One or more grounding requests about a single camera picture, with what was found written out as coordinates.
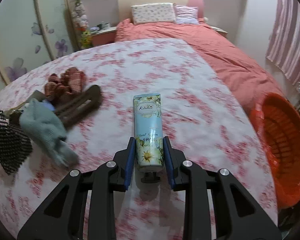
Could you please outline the blue tissue packet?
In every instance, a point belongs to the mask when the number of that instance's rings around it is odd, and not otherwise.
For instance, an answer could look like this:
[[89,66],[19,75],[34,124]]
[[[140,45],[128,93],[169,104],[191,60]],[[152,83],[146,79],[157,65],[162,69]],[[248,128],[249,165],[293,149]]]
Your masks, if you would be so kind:
[[43,100],[41,101],[41,104],[46,107],[47,109],[51,110],[51,111],[55,111],[55,107],[51,104],[51,102],[49,102],[48,100]]

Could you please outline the black white crochet pouch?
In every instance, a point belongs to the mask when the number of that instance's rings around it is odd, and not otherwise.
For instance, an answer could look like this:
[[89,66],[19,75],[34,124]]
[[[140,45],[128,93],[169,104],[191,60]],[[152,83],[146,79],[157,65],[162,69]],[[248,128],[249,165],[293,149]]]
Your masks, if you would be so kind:
[[21,111],[6,116],[0,111],[0,164],[7,175],[16,173],[32,152],[30,138],[19,124]]

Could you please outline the orange plastic trash basket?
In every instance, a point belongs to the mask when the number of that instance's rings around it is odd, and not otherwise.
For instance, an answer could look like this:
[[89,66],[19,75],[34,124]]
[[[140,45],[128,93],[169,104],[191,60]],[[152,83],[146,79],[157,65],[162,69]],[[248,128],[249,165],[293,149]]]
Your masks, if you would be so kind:
[[300,201],[300,115],[284,97],[269,93],[255,103],[249,119],[266,153],[277,205]]

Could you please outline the blue floral cream tube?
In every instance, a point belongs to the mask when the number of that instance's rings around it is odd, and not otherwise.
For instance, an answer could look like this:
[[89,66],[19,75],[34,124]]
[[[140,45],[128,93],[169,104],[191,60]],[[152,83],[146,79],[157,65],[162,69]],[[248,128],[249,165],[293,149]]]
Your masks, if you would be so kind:
[[161,95],[136,95],[133,106],[136,159],[138,169],[143,174],[141,182],[158,183],[158,173],[164,168]]

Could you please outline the white floral pillow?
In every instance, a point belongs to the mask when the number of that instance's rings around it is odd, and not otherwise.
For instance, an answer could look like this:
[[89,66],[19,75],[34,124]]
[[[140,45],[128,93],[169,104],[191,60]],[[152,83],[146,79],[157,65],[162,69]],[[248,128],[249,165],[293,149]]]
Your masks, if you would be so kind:
[[176,20],[173,3],[132,5],[131,10],[135,25],[158,22],[173,23]]

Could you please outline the pink striped curtain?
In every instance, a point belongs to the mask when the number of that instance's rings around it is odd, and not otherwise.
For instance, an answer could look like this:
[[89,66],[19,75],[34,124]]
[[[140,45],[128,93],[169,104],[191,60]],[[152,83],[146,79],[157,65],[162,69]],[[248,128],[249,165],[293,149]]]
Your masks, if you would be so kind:
[[266,58],[293,85],[300,82],[300,3],[277,0],[276,18]]

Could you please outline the far side nightstand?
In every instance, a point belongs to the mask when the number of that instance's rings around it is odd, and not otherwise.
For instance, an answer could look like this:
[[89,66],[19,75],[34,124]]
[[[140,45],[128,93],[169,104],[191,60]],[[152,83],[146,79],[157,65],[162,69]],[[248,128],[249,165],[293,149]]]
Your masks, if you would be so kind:
[[220,35],[222,35],[223,37],[227,37],[228,32],[224,31],[223,29],[219,28],[219,27],[215,27],[215,26],[210,26],[210,28],[214,31],[216,31],[217,33],[219,33]]

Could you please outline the pink striped pillow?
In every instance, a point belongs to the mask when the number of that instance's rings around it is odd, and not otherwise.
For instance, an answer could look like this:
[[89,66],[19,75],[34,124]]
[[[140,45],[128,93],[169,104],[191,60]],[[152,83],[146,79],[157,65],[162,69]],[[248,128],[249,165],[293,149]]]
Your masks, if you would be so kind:
[[175,23],[198,25],[198,7],[174,5]]

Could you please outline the pink floral bed sheet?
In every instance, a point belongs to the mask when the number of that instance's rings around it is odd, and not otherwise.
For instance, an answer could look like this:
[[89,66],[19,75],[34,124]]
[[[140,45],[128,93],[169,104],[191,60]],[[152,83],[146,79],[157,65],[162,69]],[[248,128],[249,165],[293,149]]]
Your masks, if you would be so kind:
[[[43,91],[51,74],[70,67],[85,72],[87,87],[97,84],[103,95],[101,107],[68,132],[77,169],[94,170],[126,148],[134,135],[133,96],[158,92],[172,147],[204,169],[227,168],[277,225],[274,182],[258,137],[230,90],[186,42],[135,40],[72,53],[6,86],[0,110]],[[13,237],[67,173],[37,145],[15,175],[0,165],[0,220]],[[126,194],[114,199],[117,239],[181,239],[185,192],[171,191],[165,170],[157,184],[143,184],[134,173]]]

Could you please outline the grey green sock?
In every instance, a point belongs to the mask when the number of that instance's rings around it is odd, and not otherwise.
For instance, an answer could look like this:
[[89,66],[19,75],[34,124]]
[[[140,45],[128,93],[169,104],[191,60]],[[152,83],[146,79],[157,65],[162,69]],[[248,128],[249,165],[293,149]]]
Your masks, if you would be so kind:
[[66,143],[67,132],[61,120],[37,99],[31,99],[19,118],[23,132],[60,167],[78,163],[78,155]]

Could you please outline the floral sliding wardrobe door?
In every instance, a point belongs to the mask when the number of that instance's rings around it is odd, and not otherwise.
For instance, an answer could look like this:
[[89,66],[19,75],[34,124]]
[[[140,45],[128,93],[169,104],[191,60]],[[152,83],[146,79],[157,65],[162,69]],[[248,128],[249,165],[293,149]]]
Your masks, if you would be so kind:
[[1,0],[0,90],[75,49],[66,0]]

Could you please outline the brown red scrunchie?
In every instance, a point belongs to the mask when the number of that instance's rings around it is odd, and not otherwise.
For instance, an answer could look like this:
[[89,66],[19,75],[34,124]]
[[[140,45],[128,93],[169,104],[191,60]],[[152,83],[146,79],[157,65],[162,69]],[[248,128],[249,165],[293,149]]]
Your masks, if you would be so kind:
[[71,67],[60,76],[51,74],[44,86],[47,100],[57,103],[66,103],[83,92],[87,76],[85,72]]

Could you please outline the beige pink headboard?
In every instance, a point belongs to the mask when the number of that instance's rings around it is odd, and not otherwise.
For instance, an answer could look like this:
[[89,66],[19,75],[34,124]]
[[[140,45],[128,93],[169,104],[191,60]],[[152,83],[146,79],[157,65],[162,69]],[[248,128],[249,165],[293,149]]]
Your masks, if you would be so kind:
[[173,5],[184,5],[188,7],[198,7],[198,18],[203,18],[204,2],[203,0],[117,0],[119,10],[119,21],[130,19],[132,17],[132,5],[141,5],[149,3],[173,3]]

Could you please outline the pink white nightstand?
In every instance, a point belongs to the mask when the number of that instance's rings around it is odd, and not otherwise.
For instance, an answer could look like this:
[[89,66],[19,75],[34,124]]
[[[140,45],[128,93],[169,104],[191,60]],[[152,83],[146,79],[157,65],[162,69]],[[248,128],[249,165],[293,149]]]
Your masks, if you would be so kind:
[[115,42],[116,27],[109,27],[108,29],[103,29],[91,36],[92,45],[94,47],[102,46],[105,44],[110,44]]

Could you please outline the coral red duvet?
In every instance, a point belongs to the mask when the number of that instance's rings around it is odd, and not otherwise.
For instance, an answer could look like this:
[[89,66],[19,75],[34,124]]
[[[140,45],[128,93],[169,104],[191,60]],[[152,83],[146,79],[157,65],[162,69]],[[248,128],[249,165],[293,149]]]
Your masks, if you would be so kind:
[[266,70],[203,20],[198,25],[168,22],[134,25],[125,19],[116,27],[117,42],[147,38],[177,38],[187,42],[228,86],[246,113],[268,93],[284,95]]

